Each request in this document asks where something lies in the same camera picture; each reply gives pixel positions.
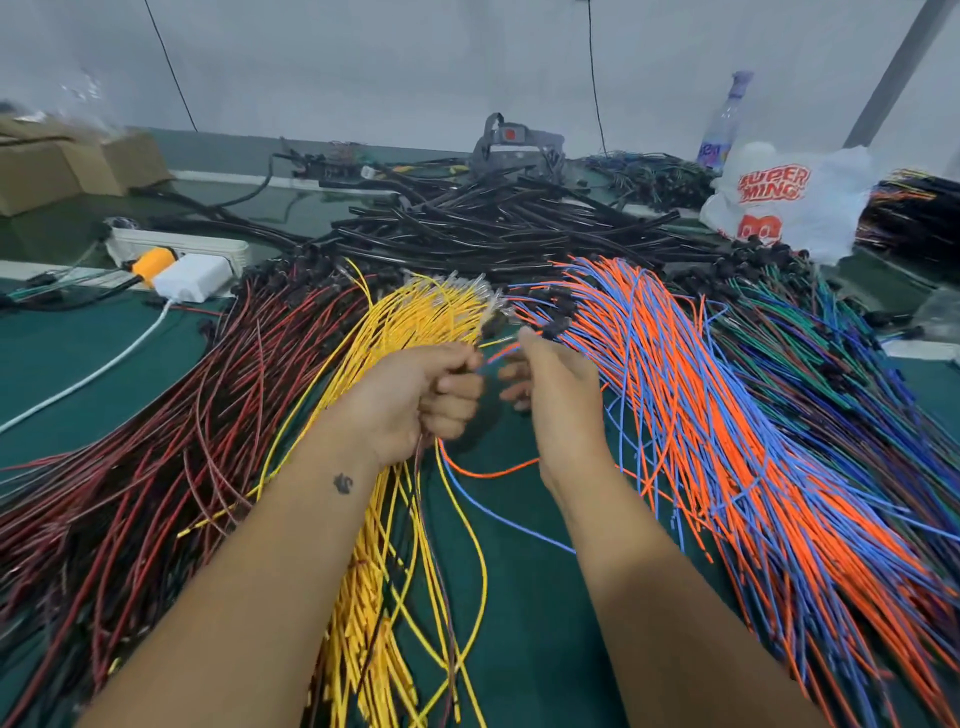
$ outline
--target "white cable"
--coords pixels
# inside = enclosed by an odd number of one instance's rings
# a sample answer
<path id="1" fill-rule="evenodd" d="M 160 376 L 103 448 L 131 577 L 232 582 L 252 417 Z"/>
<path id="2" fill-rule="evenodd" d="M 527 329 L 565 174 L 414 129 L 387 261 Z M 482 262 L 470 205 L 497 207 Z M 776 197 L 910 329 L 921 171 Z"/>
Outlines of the white cable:
<path id="1" fill-rule="evenodd" d="M 116 356 L 114 356 L 109 362 L 107 362 L 106 364 L 104 364 L 104 366 L 102 366 L 100 369 L 98 369 L 98 370 L 97 370 L 96 372 L 94 372 L 93 374 L 90 374 L 90 375 L 85 376 L 83 379 L 81 379 L 80 381 L 78 381 L 76 384 L 71 384 L 69 387 L 67 387 L 66 389 L 64 389 L 64 390 L 63 390 L 62 392 L 60 392 L 59 394 L 54 395 L 53 397 L 51 397 L 51 398 L 49 398 L 49 399 L 47 399 L 47 400 L 42 401 L 40 404 L 35 404 L 33 407 L 31 407 L 30 409 L 28 409 L 26 412 L 22 412 L 21 414 L 19 414 L 19 415 L 17 415 L 16 417 L 14 417 L 12 420 L 3 423 L 2 425 L 0 425 L 0 435 L 2 435 L 2 434 L 3 434 L 4 432 L 6 432 L 7 430 L 9 430 L 9 429 L 11 429 L 11 428 L 13 428 L 13 427 L 16 427 L 17 425 L 19 425 L 20 423 L 22 423 L 24 420 L 26 420 L 28 417 L 33 417 L 33 416 L 34 416 L 37 412 L 39 412 L 41 409 L 46 409 L 47 407 L 49 407 L 49 406 L 50 406 L 51 404 L 53 404 L 54 402 L 58 402 L 58 401 L 62 400 L 62 399 L 65 398 L 65 397 L 69 397 L 69 396 L 72 395 L 74 392 L 76 392 L 78 389 L 80 389 L 80 388 L 82 388 L 82 387 L 85 387 L 87 384 L 89 384 L 91 381 L 93 381 L 94 379 L 96 379 L 98 376 L 100 376 L 100 375 L 103 374 L 104 372 L 108 372 L 109 370 L 113 369 L 113 367 L 115 367 L 117 364 L 119 364 L 121 361 L 123 361 L 127 356 L 129 356 L 134 349 L 136 349 L 138 346 L 140 346 L 140 344 L 142 344 L 142 343 L 144 342 L 144 340 L 145 340 L 148 336 L 150 336 L 150 334 L 152 334 L 154 331 L 156 331 L 156 328 L 159 327 L 159 325 L 163 323 L 163 319 L 166 318 L 167 311 L 170 310 L 170 306 L 173 305 L 173 303 L 174 303 L 173 301 L 168 301 L 168 302 L 163 306 L 163 310 L 160 311 L 160 315 L 159 315 L 159 317 L 157 317 L 156 321 L 154 321 L 152 324 L 150 324 L 150 327 L 147 328 L 146 331 L 144 331 L 143 333 L 141 333 L 141 334 L 137 337 L 136 341 L 134 341 L 132 344 L 130 344 L 128 347 L 126 347 L 122 352 L 120 352 L 119 354 L 117 354 Z"/>

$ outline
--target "white wall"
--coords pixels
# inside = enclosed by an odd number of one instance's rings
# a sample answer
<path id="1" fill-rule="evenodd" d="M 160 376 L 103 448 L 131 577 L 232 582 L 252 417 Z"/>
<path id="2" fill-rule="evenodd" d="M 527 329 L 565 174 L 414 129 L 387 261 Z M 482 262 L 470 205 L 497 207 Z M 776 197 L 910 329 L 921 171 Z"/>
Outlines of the white wall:
<path id="1" fill-rule="evenodd" d="M 142 0 L 2 0 L 0 98 L 77 112 L 84 70 L 111 123 L 190 129 Z"/>
<path id="2" fill-rule="evenodd" d="M 960 180 L 960 10 L 950 14 L 871 150 L 884 169 L 915 167 Z"/>
<path id="3" fill-rule="evenodd" d="M 141 0 L 5 2 L 60 9 L 46 13 L 48 23 L 81 59 L 73 66 L 96 71 L 121 121 L 188 128 Z M 694 155 L 730 74 L 752 68 L 743 137 L 837 148 L 921 5 L 593 0 L 607 146 Z M 151 7 L 204 131 L 468 150 L 487 114 L 500 110 L 563 133 L 572 155 L 600 148 L 583 0 L 151 0 Z M 29 90 L 55 70 L 12 65 L 4 33 L 0 96 Z"/>

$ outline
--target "hand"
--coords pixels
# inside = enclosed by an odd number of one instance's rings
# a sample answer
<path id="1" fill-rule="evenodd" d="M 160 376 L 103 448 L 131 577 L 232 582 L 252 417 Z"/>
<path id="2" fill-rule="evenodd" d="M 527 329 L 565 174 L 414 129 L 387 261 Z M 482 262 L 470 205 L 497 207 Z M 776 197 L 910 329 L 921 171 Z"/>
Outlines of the hand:
<path id="1" fill-rule="evenodd" d="M 573 349 L 545 341 L 522 328 L 522 354 L 500 369 L 513 384 L 500 398 L 514 409 L 533 409 L 540 451 L 540 477 L 557 496 L 559 479 L 588 475 L 599 462 L 612 463 L 603 427 L 603 395 L 596 367 Z"/>
<path id="2" fill-rule="evenodd" d="M 403 462 L 420 436 L 463 434 L 483 394 L 483 356 L 468 344 L 415 347 L 388 354 L 325 415 L 364 449 L 378 469 Z"/>

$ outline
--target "water bottle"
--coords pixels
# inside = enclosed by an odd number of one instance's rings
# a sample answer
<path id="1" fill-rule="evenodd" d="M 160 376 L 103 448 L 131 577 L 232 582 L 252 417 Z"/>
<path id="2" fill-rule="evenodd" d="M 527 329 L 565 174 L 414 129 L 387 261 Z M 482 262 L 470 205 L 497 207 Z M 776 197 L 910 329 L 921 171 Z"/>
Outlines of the water bottle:
<path id="1" fill-rule="evenodd" d="M 717 173 L 723 172 L 724 162 L 727 161 L 727 155 L 736 140 L 740 101 L 753 77 L 753 71 L 737 71 L 733 74 L 733 86 L 727 95 L 727 101 L 713 115 L 707 127 L 707 133 L 704 134 L 704 141 L 697 155 L 697 164 Z"/>

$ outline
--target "forearm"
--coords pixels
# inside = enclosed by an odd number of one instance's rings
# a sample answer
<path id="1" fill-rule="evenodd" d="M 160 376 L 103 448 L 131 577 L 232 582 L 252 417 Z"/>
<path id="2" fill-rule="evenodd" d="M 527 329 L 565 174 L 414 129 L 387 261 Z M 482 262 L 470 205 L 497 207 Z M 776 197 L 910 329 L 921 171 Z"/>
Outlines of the forearm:
<path id="1" fill-rule="evenodd" d="M 321 417 L 307 433 L 93 702 L 83 728 L 299 724 L 376 478 L 376 465 L 336 424 Z"/>
<path id="2" fill-rule="evenodd" d="M 612 462 L 565 481 L 557 499 L 632 725 L 824 724 Z"/>

